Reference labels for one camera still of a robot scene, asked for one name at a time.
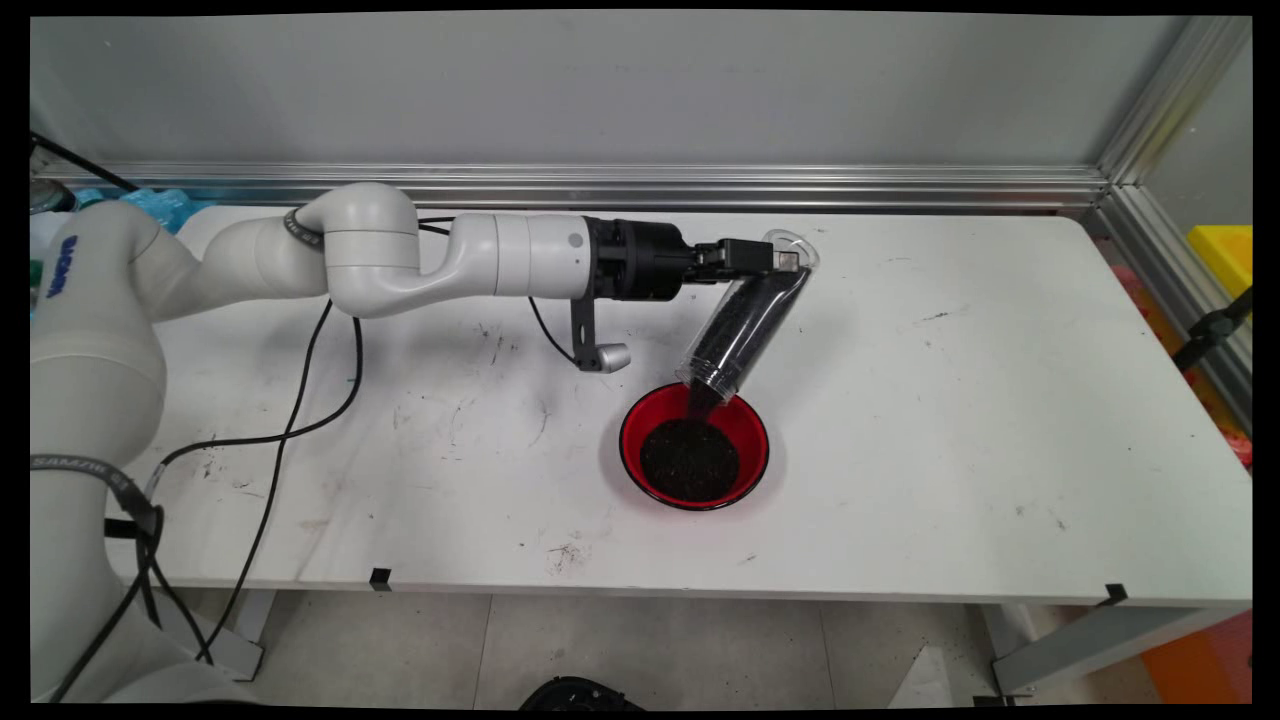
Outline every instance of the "yellow box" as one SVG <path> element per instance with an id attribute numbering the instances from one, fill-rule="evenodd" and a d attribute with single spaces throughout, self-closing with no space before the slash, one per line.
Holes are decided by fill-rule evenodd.
<path id="1" fill-rule="evenodd" d="M 1231 300 L 1253 284 L 1253 225 L 1196 225 L 1187 241 Z"/>

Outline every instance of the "black soil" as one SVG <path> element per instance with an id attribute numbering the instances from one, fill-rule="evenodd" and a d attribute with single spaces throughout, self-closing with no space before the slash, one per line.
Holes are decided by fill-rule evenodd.
<path id="1" fill-rule="evenodd" d="M 724 433 L 686 418 L 658 425 L 640 446 L 640 468 L 649 484 L 685 502 L 728 495 L 737 464 L 737 450 Z"/>
<path id="2" fill-rule="evenodd" d="M 723 398 L 703 380 L 695 379 L 689 384 L 689 406 L 685 414 L 691 420 L 707 421 L 712 410 L 719 406 Z"/>

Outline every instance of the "black strap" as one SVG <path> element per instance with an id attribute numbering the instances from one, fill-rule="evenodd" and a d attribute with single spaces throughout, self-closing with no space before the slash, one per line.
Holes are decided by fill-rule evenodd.
<path id="1" fill-rule="evenodd" d="M 289 231 L 289 234 L 310 245 L 311 247 L 323 247 L 324 233 L 319 233 L 311 228 L 302 227 L 302 223 L 298 222 L 297 215 L 298 215 L 297 208 L 284 214 L 284 229 Z"/>
<path id="2" fill-rule="evenodd" d="M 32 455 L 31 469 L 69 470 L 72 473 L 93 475 L 106 483 L 106 487 L 111 489 L 111 495 L 115 496 L 115 501 L 120 503 L 120 510 L 124 510 L 129 514 L 129 518 L 133 518 L 138 529 L 147 536 L 155 534 L 155 506 L 151 505 L 147 496 L 142 495 L 138 486 L 114 465 L 102 462 L 101 460 L 93 460 L 92 457 L 82 457 L 79 455 Z"/>
<path id="3" fill-rule="evenodd" d="M 102 523 L 102 534 L 114 539 L 138 539 L 138 524 L 133 520 L 118 520 L 108 518 Z"/>

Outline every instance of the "floor tile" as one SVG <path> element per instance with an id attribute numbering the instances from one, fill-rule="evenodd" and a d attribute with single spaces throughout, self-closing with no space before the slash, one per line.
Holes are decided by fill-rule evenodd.
<path id="1" fill-rule="evenodd" d="M 952 701 L 991 696 L 991 642 L 977 606 L 824 602 L 836 707 L 887 707 L 925 644 L 942 650 Z"/>
<path id="2" fill-rule="evenodd" d="M 513 710 L 557 675 L 646 710 L 832 707 L 813 602 L 495 596 L 476 708 Z"/>
<path id="3" fill-rule="evenodd" d="M 489 596 L 279 592 L 262 632 L 262 702 L 470 708 Z"/>
<path id="4" fill-rule="evenodd" d="M 1018 705 L 1157 705 L 1156 685 L 1142 657 L 1130 657 L 1076 680 L 1057 683 L 1018 698 Z"/>

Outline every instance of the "black cable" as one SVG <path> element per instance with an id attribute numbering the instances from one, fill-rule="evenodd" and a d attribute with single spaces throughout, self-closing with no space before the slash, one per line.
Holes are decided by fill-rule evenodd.
<path id="1" fill-rule="evenodd" d="M 280 464 L 284 460 L 284 445 L 288 441 L 288 438 L 296 437 L 296 433 L 292 433 L 291 430 L 293 428 L 293 423 L 296 423 L 298 419 L 298 411 L 302 409 L 302 397 L 306 393 L 307 388 L 307 375 L 310 375 L 311 373 L 311 355 L 316 347 L 316 338 L 320 337 L 320 328 L 324 327 L 324 322 L 329 316 L 329 310 L 332 307 L 333 307 L 333 301 L 330 300 L 328 304 L 325 304 L 324 313 L 320 315 L 320 322 L 316 323 L 315 332 L 311 333 L 311 342 L 307 343 L 307 355 L 302 361 L 302 380 L 298 383 L 298 397 L 293 402 L 293 411 L 289 414 L 289 423 L 284 427 L 284 433 L 279 436 L 280 445 L 275 450 L 275 468 L 271 470 L 271 487 L 266 492 L 266 507 L 262 509 L 262 520 L 257 525 L 257 533 L 253 536 L 253 544 L 250 546 L 248 557 L 244 559 L 244 566 L 241 569 L 239 578 L 236 580 L 236 587 L 232 589 L 232 597 L 227 601 L 227 607 L 223 609 L 223 615 L 221 618 L 218 619 L 218 624 L 214 626 L 214 632 L 209 634 L 210 643 L 212 643 L 218 638 L 218 634 L 223 630 L 223 626 L 227 624 L 227 619 L 232 614 L 232 607 L 236 606 L 236 597 L 239 596 L 241 588 L 244 587 L 244 578 L 248 577 L 248 570 L 253 565 L 253 556 L 257 553 L 257 547 L 262 542 L 262 533 L 266 532 L 266 521 L 271 515 L 271 503 L 275 501 L 275 489 L 280 484 Z M 347 401 L 342 404 L 342 407 L 339 407 L 337 413 L 326 418 L 324 423 L 328 423 L 329 420 L 337 418 L 348 406 L 351 406 L 351 402 L 356 398 L 356 392 L 360 389 L 361 378 L 364 377 L 365 351 L 364 351 L 364 336 L 361 334 L 360 331 L 360 318 L 352 318 L 352 322 L 356 328 L 356 379 L 352 384 L 351 395 L 347 396 Z M 315 427 L 320 427 L 324 423 L 316 423 Z M 196 660 L 200 660 L 206 653 L 207 648 L 201 651 L 201 655 L 196 656 Z"/>
<path id="2" fill-rule="evenodd" d="M 115 626 L 120 623 L 120 618 L 124 618 L 124 612 L 128 611 L 129 603 L 133 602 L 133 598 L 138 594 L 138 592 L 142 589 L 142 585 L 146 584 L 147 582 L 146 579 L 147 575 L 145 570 L 150 568 L 152 562 L 155 562 L 155 548 L 160 546 L 160 534 L 163 532 L 164 532 L 164 507 L 156 507 L 155 534 L 146 539 L 143 539 L 145 536 L 142 536 L 141 533 L 138 534 L 138 541 L 137 541 L 138 547 L 143 552 L 140 552 L 138 555 L 138 574 L 137 577 L 133 578 L 133 584 L 129 585 L 129 589 L 125 591 L 124 597 L 120 598 L 120 603 L 115 606 L 115 610 L 111 612 L 110 618 L 108 618 L 106 623 L 102 624 L 102 629 L 100 629 L 97 634 L 93 635 L 93 642 L 91 642 L 88 647 L 84 648 L 84 652 L 81 653 L 79 659 L 76 661 L 76 665 L 72 665 L 72 669 L 63 678 L 63 682 L 58 685 L 58 689 L 54 691 L 52 696 L 50 696 L 49 702 L 61 702 L 63 698 L 67 697 L 67 692 L 72 689 L 72 684 L 74 684 L 76 679 L 79 678 L 81 673 L 84 671 L 84 667 L 88 665 L 88 661 L 93 660 L 93 656 L 97 655 L 97 651 L 102 647 L 102 643 L 105 643 L 106 638 L 111 635 L 111 630 L 114 630 Z"/>
<path id="3" fill-rule="evenodd" d="M 164 591 L 169 594 L 169 597 L 173 600 L 173 603 L 178 606 L 178 612 L 182 614 L 182 619 L 186 620 L 187 626 L 191 628 L 191 634 L 192 637 L 196 638 L 196 644 L 200 648 L 200 651 L 204 652 L 205 660 L 210 665 L 212 665 L 214 657 L 212 653 L 209 652 L 209 643 L 205 641 L 205 634 L 200 632 L 200 625 L 196 624 L 196 619 L 191 615 L 191 610 L 187 609 L 187 603 L 183 602 L 180 597 L 178 597 L 178 593 L 173 592 L 173 588 L 169 587 L 169 580 L 164 577 L 164 573 L 160 571 L 160 561 L 156 559 L 156 552 L 160 550 L 160 532 L 163 528 L 164 528 L 164 507 L 157 506 L 155 537 L 147 538 L 142 533 L 138 533 L 137 539 L 134 541 L 138 548 L 138 574 L 142 575 L 141 591 L 143 602 L 146 602 L 147 597 L 151 597 L 150 573 L 155 573 L 156 579 L 160 580 L 160 587 L 164 588 Z M 156 628 L 164 629 L 160 626 L 159 615 L 152 616 L 152 611 L 155 611 L 155 598 L 151 600 L 151 605 L 152 607 L 147 609 L 147 618 L 150 618 L 151 621 L 155 623 Z"/>
<path id="4" fill-rule="evenodd" d="M 538 304 L 534 302 L 532 297 L 529 299 L 529 306 L 534 309 L 534 316 L 538 318 L 538 325 L 543 328 L 543 334 L 547 336 L 547 340 L 552 343 L 552 347 L 554 347 L 561 355 L 563 355 L 566 360 L 573 363 L 573 356 L 570 355 L 568 352 L 564 352 L 564 348 L 561 347 L 559 343 L 556 342 L 556 338 L 552 337 L 552 332 L 547 329 L 547 323 L 543 322 L 543 314 L 538 311 Z"/>
<path id="5" fill-rule="evenodd" d="M 200 646 L 200 652 L 196 657 L 204 655 L 205 662 L 212 665 L 214 653 L 210 652 L 210 641 L 206 641 L 205 634 L 200 632 L 200 625 L 196 624 L 196 619 L 191 615 L 191 610 L 187 610 L 187 603 L 178 597 L 178 593 L 174 592 L 172 587 L 169 587 L 169 580 L 164 577 L 164 573 L 160 571 L 160 564 L 155 561 L 154 553 L 151 559 L 151 570 L 155 571 L 156 579 L 160 580 L 160 587 L 164 588 L 164 592 L 170 600 L 173 600 L 173 603 L 178 606 L 178 612 L 182 612 L 182 619 L 186 620 L 187 626 L 191 628 L 191 634 L 196 637 L 196 644 Z"/>
<path id="6" fill-rule="evenodd" d="M 330 307 L 333 307 L 333 301 L 332 300 L 325 305 L 324 314 L 320 315 L 320 323 L 316 325 L 316 334 L 319 334 L 320 327 L 324 325 L 325 318 L 329 316 L 329 309 Z M 285 430 L 285 432 L 283 432 L 283 433 L 280 433 L 278 436 L 248 437 L 248 438 L 227 438 L 227 439 L 210 439 L 210 441 L 204 441 L 204 442 L 193 442 L 193 443 L 191 443 L 191 445 L 188 445 L 186 447 L 179 447 L 178 450 L 174 450 L 173 452 L 170 452 L 169 455 L 166 455 L 165 459 L 160 461 L 160 465 L 156 468 L 156 471 L 152 475 L 152 484 L 156 482 L 157 475 L 160 473 L 163 473 L 164 469 L 166 466 L 169 466 L 169 464 L 172 464 L 174 460 L 182 457 L 183 455 L 187 455 L 188 452 L 195 452 L 196 450 L 205 450 L 205 448 L 209 448 L 209 447 L 224 447 L 224 446 L 237 446 L 237 445 L 265 445 L 265 443 L 271 443 L 271 442 L 284 442 L 287 439 L 307 434 L 311 430 L 319 430 L 320 428 L 328 425 L 329 423 L 337 420 L 338 416 L 342 415 L 347 410 L 347 407 L 349 407 L 351 404 L 356 400 L 356 391 L 360 389 L 360 380 L 361 380 L 361 377 L 362 377 L 361 369 L 364 368 L 365 351 L 364 351 L 362 336 L 361 336 L 361 332 L 360 332 L 360 318 L 352 318 L 352 322 L 355 323 L 355 327 L 356 327 L 356 379 L 355 379 L 355 383 L 353 383 L 353 386 L 351 388 L 351 395 L 347 396 L 347 401 L 343 402 L 340 407 L 338 407 L 337 410 L 334 410 L 332 415 L 329 415 L 328 418 L 325 418 L 323 420 L 319 420 L 319 421 L 316 421 L 316 423 L 314 423 L 311 425 L 307 425 L 305 428 L 301 428 L 301 429 L 297 429 L 297 430 Z M 312 343 L 315 342 L 315 337 L 316 336 L 312 336 L 312 338 L 311 338 Z M 310 359 L 311 359 L 311 347 L 314 347 L 314 345 L 308 346 L 308 350 L 307 350 L 307 361 L 308 363 L 310 363 Z"/>
<path id="7" fill-rule="evenodd" d="M 428 223 L 452 223 L 452 222 L 453 222 L 453 218 L 419 218 L 417 219 L 417 229 L 426 231 L 426 232 L 434 232 L 435 234 L 444 234 L 444 236 L 447 236 L 447 234 L 449 234 L 449 231 L 447 231 L 444 228 L 433 228 Z"/>
<path id="8" fill-rule="evenodd" d="M 115 606 L 115 611 L 111 612 L 111 616 L 106 619 L 106 623 L 102 625 L 102 629 L 99 630 L 97 635 L 93 637 L 93 642 L 91 642 L 88 647 L 84 648 L 84 652 L 82 652 L 79 656 L 79 660 L 76 661 L 76 665 L 73 665 L 70 671 L 67 673 L 67 676 L 63 678 L 61 684 L 58 685 L 58 689 L 54 691 L 52 696 L 50 696 L 49 702 L 61 702 L 63 698 L 67 697 L 67 691 L 72 689 L 72 683 L 74 683 L 76 679 L 79 678 L 79 674 L 84 671 L 84 666 L 88 665 L 88 661 L 93 659 L 93 655 L 97 653 L 97 650 L 102 647 L 102 643 L 105 643 L 106 638 L 110 637 L 111 630 L 114 630 L 115 625 L 119 624 L 120 618 L 124 618 L 124 611 L 129 609 L 129 603 L 133 602 L 133 597 L 138 594 L 138 589 L 141 587 L 142 587 L 142 575 L 138 575 L 137 578 L 133 579 L 133 584 L 129 585 L 129 589 L 125 591 L 124 597 L 120 600 L 120 603 Z"/>
<path id="9" fill-rule="evenodd" d="M 151 620 L 151 624 L 163 630 L 160 612 L 156 610 L 156 598 L 151 593 L 151 566 L 147 564 L 147 541 L 141 533 L 133 539 L 133 547 L 138 559 L 138 574 L 142 575 L 142 606 L 146 607 L 147 619 Z"/>
<path id="10" fill-rule="evenodd" d="M 101 167 L 101 165 L 91 161 L 91 160 L 86 160 L 84 158 L 81 158 L 79 155 L 72 152 L 70 150 L 63 147 L 61 145 L 58 145 L 52 140 L 49 140 L 47 137 L 37 133 L 36 131 L 29 131 L 29 132 L 31 132 L 31 142 L 32 142 L 32 145 L 38 145 L 38 146 L 44 147 L 45 150 L 49 150 L 54 155 L 58 155 L 63 160 L 67 160 L 68 163 L 72 163 L 73 165 L 79 165 L 81 168 L 83 168 L 83 169 L 93 173 L 95 176 L 97 176 L 97 177 L 105 179 L 106 182 L 114 184 L 115 187 L 123 190 L 124 192 L 133 192 L 136 190 L 140 190 L 138 186 L 133 184 L 132 182 L 122 178 L 120 176 L 113 173 L 111 170 L 108 170 L 106 168 L 104 168 L 104 167 Z"/>

